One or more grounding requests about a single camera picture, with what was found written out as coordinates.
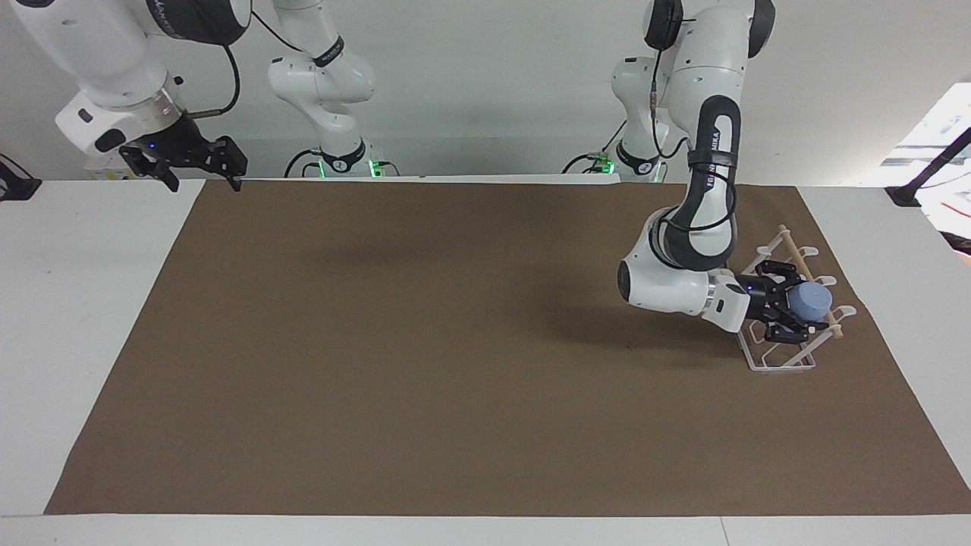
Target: brown surface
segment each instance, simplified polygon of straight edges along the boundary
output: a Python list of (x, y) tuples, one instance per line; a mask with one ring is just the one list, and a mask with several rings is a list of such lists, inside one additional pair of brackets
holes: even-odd
[[(207, 184), (47, 513), (971, 512), (846, 284), (847, 339), (781, 377), (620, 300), (683, 191)], [(780, 223), (828, 255), (794, 189), (740, 194), (736, 266)]]

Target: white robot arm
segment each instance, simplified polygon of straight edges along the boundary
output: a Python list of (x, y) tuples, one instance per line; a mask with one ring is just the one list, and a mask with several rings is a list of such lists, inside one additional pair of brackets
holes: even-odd
[[(799, 317), (789, 308), (789, 303), (801, 308), (787, 292), (805, 280), (786, 264), (761, 267), (766, 279), (736, 278), (724, 268), (736, 242), (738, 102), (745, 67), (765, 45), (774, 21), (771, 0), (649, 4), (645, 41), (657, 56), (628, 58), (615, 70), (613, 88), (628, 119), (613, 158), (628, 181), (643, 181), (661, 168), (673, 156), (662, 152), (668, 126), (656, 121), (661, 110), (688, 135), (691, 175), (684, 201), (648, 218), (620, 264), (618, 282), (623, 298), (636, 307), (701, 316), (731, 332), (745, 318), (763, 320), (780, 341), (799, 343), (820, 327), (815, 312)], [(771, 275), (785, 281), (768, 280)]]
[(147, 34), (227, 47), (246, 30), (243, 0), (11, 0), (17, 17), (81, 91), (57, 126), (88, 155), (119, 151), (139, 175), (172, 191), (171, 167), (195, 167), (239, 189), (247, 159), (229, 137), (209, 142), (178, 103)]
[(348, 104), (374, 95), (374, 69), (351, 52), (322, 0), (273, 0), (282, 33), (300, 54), (270, 63), (270, 87), (314, 125), (328, 176), (370, 176), (374, 150)]

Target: black pole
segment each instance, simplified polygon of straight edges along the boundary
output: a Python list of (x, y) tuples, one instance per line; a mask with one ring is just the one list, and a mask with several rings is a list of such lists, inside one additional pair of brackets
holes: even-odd
[(0, 201), (26, 201), (34, 196), (34, 192), (41, 186), (37, 179), (24, 179), (10, 170), (10, 167), (0, 162), (0, 179), (3, 179), (7, 191), (0, 193)]
[(887, 188), (887, 194), (898, 207), (920, 207), (917, 200), (917, 190), (921, 189), (931, 177), (940, 172), (945, 165), (954, 161), (968, 145), (971, 144), (971, 127), (961, 133), (950, 146), (946, 147), (940, 155), (934, 158), (910, 184), (901, 188)]

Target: white table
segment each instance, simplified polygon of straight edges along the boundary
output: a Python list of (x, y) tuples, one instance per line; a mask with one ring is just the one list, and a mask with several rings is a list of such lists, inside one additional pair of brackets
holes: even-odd
[[(613, 177), (597, 177), (609, 184)], [(515, 177), (574, 183), (590, 177)], [(510, 182), (497, 178), (423, 182)], [(201, 181), (46, 183), (0, 204), (0, 544), (967, 544), (971, 516), (910, 518), (39, 517)], [(801, 192), (971, 484), (971, 271), (879, 189)]]

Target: blue cylindrical object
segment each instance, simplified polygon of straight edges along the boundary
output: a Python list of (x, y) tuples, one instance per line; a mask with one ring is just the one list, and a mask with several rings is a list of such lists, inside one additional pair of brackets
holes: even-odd
[(803, 283), (788, 292), (789, 309), (800, 319), (820, 323), (833, 306), (833, 294), (819, 283)]

